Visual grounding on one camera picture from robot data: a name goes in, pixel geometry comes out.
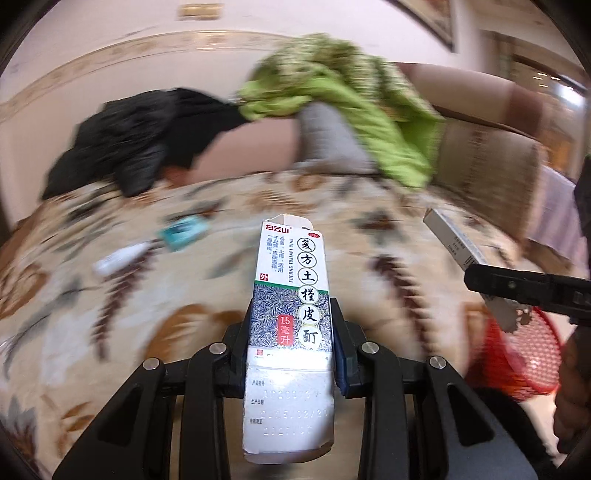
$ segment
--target cardboard box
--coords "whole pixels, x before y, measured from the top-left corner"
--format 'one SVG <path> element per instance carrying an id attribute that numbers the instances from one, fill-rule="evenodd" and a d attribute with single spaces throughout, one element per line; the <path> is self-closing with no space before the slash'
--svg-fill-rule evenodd
<path id="1" fill-rule="evenodd" d="M 263 222 L 246 359 L 243 450 L 294 463 L 334 439 L 333 341 L 324 241 L 309 220 Z"/>
<path id="2" fill-rule="evenodd" d="M 423 222 L 447 248 L 463 271 L 466 271 L 473 263 L 488 265 L 478 247 L 438 210 L 427 209 Z M 517 322 L 527 318 L 520 311 L 525 306 L 516 301 L 490 295 L 481 294 L 480 296 L 504 332 L 514 332 L 517 329 Z"/>

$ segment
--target floral bedspread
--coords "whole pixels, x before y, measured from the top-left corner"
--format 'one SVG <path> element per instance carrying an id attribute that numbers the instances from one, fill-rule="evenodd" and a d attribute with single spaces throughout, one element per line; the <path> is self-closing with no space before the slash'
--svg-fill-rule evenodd
<path id="1" fill-rule="evenodd" d="M 443 191 L 416 193 L 392 180 L 289 171 L 179 189 L 162 184 L 133 199 L 94 184 L 45 202 L 0 255 L 0 421 L 33 469 L 49 478 L 145 358 L 188 358 L 242 320 L 261 222 L 279 213 L 305 216 L 324 234 L 330 294 L 345 318 L 400 356 L 438 353 L 465 372 L 466 316 L 480 297 L 424 226 L 429 206 L 445 210 L 491 263 L 517 262 L 512 240 Z M 93 273 L 101 258 L 157 239 L 167 222 L 194 213 L 210 228 L 185 249 L 154 243 L 107 279 Z M 240 402 L 226 406 L 233 473 L 256 473 L 261 467 L 242 459 Z M 295 469 L 286 475 L 330 468 L 331 478 L 350 478 L 362 409 L 338 401 L 333 451 L 282 467 Z"/>

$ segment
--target brown cushion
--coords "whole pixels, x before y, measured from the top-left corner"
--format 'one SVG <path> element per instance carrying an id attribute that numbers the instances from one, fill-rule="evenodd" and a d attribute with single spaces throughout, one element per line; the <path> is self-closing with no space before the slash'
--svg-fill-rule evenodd
<path id="1" fill-rule="evenodd" d="M 552 113 L 543 97 L 487 73 L 398 63 L 417 91 L 442 115 L 540 139 Z"/>
<path id="2" fill-rule="evenodd" d="M 264 118 L 222 133 L 193 161 L 190 170 L 164 169 L 175 186 L 287 170 L 295 162 L 299 125 L 293 118 Z"/>
<path id="3" fill-rule="evenodd" d="M 523 240 L 546 158 L 545 148 L 531 138 L 448 119 L 435 182 L 508 235 Z"/>

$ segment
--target beige pillow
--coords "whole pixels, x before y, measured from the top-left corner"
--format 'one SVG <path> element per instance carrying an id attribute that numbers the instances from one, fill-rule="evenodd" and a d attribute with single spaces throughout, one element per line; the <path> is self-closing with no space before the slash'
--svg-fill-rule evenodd
<path id="1" fill-rule="evenodd" d="M 190 170 L 165 168 L 175 186 L 240 177 L 260 171 L 282 171 L 296 160 L 299 125 L 294 118 L 264 118 L 218 135 L 193 160 Z"/>
<path id="2" fill-rule="evenodd" d="M 448 119 L 435 182 L 509 236 L 523 240 L 546 158 L 545 148 L 531 138 Z"/>

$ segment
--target white wall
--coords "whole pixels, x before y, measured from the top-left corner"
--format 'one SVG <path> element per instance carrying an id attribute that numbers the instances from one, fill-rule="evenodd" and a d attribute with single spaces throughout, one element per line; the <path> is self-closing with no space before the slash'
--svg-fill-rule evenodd
<path id="1" fill-rule="evenodd" d="M 184 30 L 251 30 L 284 35 L 327 32 L 368 53 L 482 70 L 476 15 L 452 0 L 456 51 L 387 0 L 225 0 L 217 21 L 178 20 L 189 0 L 61 0 L 27 35 L 0 77 L 0 101 L 90 51 L 147 35 Z"/>
<path id="2" fill-rule="evenodd" d="M 482 70 L 485 62 L 476 16 L 466 0 L 452 1 L 456 53 L 387 0 L 226 0 L 217 21 L 178 20 L 181 0 L 61 0 L 31 30 L 0 77 L 0 102 L 16 105 L 25 100 L 0 123 L 0 194 L 7 218 L 14 223 L 32 213 L 46 173 L 68 149 L 76 124 L 102 103 L 175 86 L 228 96 L 270 50 L 173 48 L 105 64 L 96 59 L 97 54 L 87 58 L 87 53 L 126 40 L 142 43 L 144 37 L 183 31 L 223 29 L 288 36 L 324 31 L 393 61 Z M 179 36 L 173 35 L 171 41 L 182 43 Z M 159 38 L 147 43 L 162 41 Z M 105 50 L 106 55 L 115 53 L 111 50 Z M 66 75 L 93 61 L 98 61 L 100 69 L 76 74 L 67 82 L 59 80 L 60 72 L 47 76 L 75 59 Z M 17 95 L 38 79 L 58 86 L 33 95 L 31 101 L 30 90 Z M 39 91 L 38 84 L 33 89 Z"/>

